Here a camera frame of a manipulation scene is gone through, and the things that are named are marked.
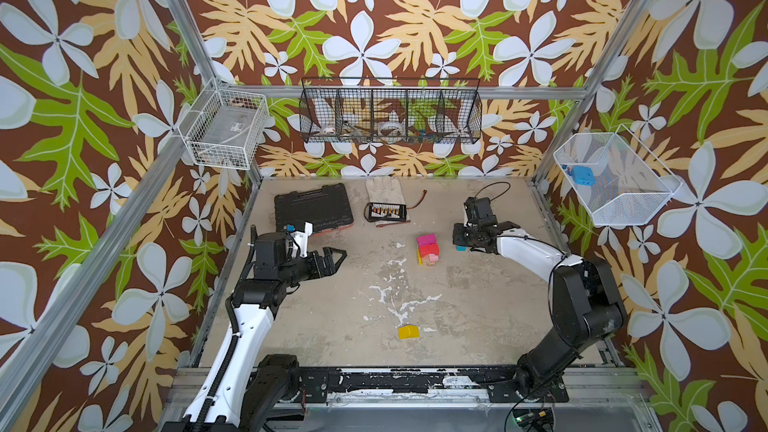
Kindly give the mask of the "magenta wood block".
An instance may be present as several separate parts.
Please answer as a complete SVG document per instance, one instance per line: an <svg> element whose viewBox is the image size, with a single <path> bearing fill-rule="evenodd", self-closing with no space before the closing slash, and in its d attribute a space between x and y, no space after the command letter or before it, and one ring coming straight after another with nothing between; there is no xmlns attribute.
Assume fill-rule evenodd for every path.
<svg viewBox="0 0 768 432"><path fill-rule="evenodd" d="M417 238L419 247L428 246L437 243L437 238L434 234L422 235Z"/></svg>

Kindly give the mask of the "red wood block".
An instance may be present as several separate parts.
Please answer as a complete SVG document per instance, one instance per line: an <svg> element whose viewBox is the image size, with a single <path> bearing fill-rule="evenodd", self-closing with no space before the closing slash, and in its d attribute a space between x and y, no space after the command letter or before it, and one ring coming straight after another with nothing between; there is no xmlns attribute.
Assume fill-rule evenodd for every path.
<svg viewBox="0 0 768 432"><path fill-rule="evenodd" d="M440 255L439 245L437 243L420 244L419 254L422 258L427 258L430 256L439 257Z"/></svg>

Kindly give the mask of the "yellow rounded wood block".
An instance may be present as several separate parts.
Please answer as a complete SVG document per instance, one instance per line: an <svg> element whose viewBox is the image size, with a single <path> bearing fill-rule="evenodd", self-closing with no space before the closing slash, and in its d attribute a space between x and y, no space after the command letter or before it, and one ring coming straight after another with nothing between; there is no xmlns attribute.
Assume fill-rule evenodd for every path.
<svg viewBox="0 0 768 432"><path fill-rule="evenodd" d="M416 339L420 337L419 328L415 325L406 324L397 329L398 339Z"/></svg>

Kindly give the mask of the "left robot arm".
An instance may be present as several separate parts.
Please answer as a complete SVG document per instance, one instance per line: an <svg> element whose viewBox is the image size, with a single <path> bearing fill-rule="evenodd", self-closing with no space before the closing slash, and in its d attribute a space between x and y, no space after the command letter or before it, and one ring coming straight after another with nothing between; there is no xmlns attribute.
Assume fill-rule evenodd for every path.
<svg viewBox="0 0 768 432"><path fill-rule="evenodd" d="M192 403L163 431L260 431L278 402L299 393L296 356L256 358L283 301L303 282L336 274L347 258L334 247L309 250L312 232L310 223L265 234L250 228L246 264L224 302L227 335Z"/></svg>

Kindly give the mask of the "light pink wood block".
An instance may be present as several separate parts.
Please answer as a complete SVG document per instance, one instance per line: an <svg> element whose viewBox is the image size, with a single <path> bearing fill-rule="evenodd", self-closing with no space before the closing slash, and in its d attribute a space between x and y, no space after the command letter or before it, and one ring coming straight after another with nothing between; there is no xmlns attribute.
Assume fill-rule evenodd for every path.
<svg viewBox="0 0 768 432"><path fill-rule="evenodd" d="M422 257L422 264L426 266L434 266L439 261L439 257L434 254L428 254Z"/></svg>

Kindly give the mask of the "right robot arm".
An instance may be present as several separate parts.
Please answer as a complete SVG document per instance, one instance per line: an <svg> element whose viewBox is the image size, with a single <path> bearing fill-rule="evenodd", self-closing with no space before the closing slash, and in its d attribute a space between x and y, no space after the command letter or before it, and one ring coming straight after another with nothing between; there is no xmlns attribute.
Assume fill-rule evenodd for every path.
<svg viewBox="0 0 768 432"><path fill-rule="evenodd" d="M611 267L602 259L564 252L513 222L498 221L488 197L467 198L464 214L453 227L454 245L510 259L547 283L552 327L518 359L512 379L521 398L541 397L584 350L627 324Z"/></svg>

